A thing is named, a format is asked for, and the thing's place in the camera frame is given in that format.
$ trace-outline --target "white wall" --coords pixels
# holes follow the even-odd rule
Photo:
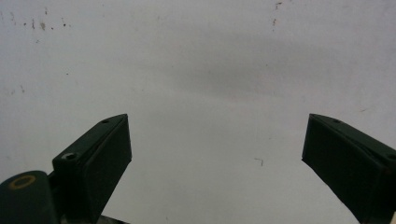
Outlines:
[[[134,158],[105,215],[357,223],[301,162],[308,114],[396,147],[395,1],[7,0],[0,13],[1,181],[49,173],[128,113]]]

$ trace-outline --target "stain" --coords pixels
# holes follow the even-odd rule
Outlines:
[[[275,10],[277,10],[279,8],[279,6],[282,5],[282,2],[278,2],[275,4]]]
[[[254,158],[254,160],[256,160],[256,161],[261,161],[261,162],[262,162],[262,165],[264,164],[264,160],[263,160],[263,159]]]
[[[9,14],[11,14],[11,20],[14,22],[14,25],[17,25],[17,23],[15,22],[14,13],[10,12]]]

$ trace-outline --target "mounting hole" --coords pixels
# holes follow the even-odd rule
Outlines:
[[[66,153],[62,156],[62,159],[71,161],[77,157],[77,153]]]
[[[8,187],[10,189],[24,189],[35,182],[34,175],[24,175],[14,179]]]
[[[394,154],[388,154],[388,158],[390,158],[391,160],[396,161],[396,155],[394,155]]]

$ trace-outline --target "yellow ring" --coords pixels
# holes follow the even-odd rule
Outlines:
[[[20,180],[23,180],[23,179],[28,179],[28,180],[26,183],[17,185],[17,182]],[[14,190],[15,189],[23,189],[23,188],[26,188],[27,186],[33,184],[34,182],[35,182],[34,175],[23,175],[23,176],[20,176],[20,177],[14,179],[11,183],[9,183],[8,187],[10,189],[14,189]]]

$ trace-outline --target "screw hole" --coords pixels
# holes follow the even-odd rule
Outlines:
[[[396,160],[396,155],[388,154],[388,158],[390,158],[391,160]]]
[[[75,159],[76,157],[77,157],[76,153],[66,153],[62,156],[62,159],[71,161],[71,160]]]

